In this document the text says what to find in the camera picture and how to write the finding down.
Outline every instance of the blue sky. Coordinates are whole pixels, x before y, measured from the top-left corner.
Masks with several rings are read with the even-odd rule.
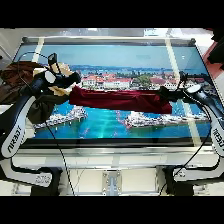
[[[33,48],[23,46],[20,52]],[[173,51],[180,70],[197,69],[207,73],[195,47],[173,47]],[[57,53],[58,61],[70,65],[172,68],[166,46],[44,45],[41,50],[47,56],[53,52]],[[46,63],[46,59],[40,57],[39,62]]]

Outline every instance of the blue water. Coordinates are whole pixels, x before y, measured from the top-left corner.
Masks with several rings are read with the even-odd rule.
[[[73,105],[67,102],[58,106],[60,114],[67,114]],[[172,115],[185,115],[182,102],[172,103]],[[188,125],[176,125],[169,127],[150,127],[150,128],[131,128],[127,129],[121,122],[129,114],[130,111],[120,111],[117,115],[114,110],[96,109],[85,107],[88,114],[87,119],[72,121],[69,123],[59,124],[51,127],[56,138],[181,138],[191,137]],[[196,105],[191,105],[193,114],[199,114],[201,111]],[[158,114],[145,113],[148,117],[159,117]],[[197,124],[197,129],[201,137],[207,136],[209,131],[209,123]],[[48,129],[37,129],[35,138],[52,138]]]

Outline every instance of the picture of harbor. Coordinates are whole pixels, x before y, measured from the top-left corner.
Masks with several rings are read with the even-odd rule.
[[[41,54],[58,54],[58,60],[78,72],[79,87],[90,90],[158,90],[165,86],[175,90],[176,72],[170,63],[166,46],[119,45],[44,45]],[[212,80],[195,47],[173,47],[179,74],[187,75],[185,88],[200,84],[222,105]],[[39,63],[46,64],[39,58]],[[56,138],[182,138],[192,137],[189,124],[195,124],[199,136],[209,131],[209,121],[197,105],[186,106],[181,100],[171,102],[172,114],[115,111],[69,105],[56,105],[47,124]],[[37,124],[35,138],[52,138],[46,124]]]

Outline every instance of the folded cloth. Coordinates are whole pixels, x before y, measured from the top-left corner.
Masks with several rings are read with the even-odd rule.
[[[170,114],[172,107],[154,90],[94,91],[75,86],[69,103],[77,106],[110,110],[128,110],[155,114]]]

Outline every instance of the maroon towel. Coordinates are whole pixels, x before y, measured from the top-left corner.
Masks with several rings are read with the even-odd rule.
[[[153,90],[95,91],[75,86],[69,103],[77,106],[110,110],[129,110],[155,114],[171,114],[168,101],[161,100]]]

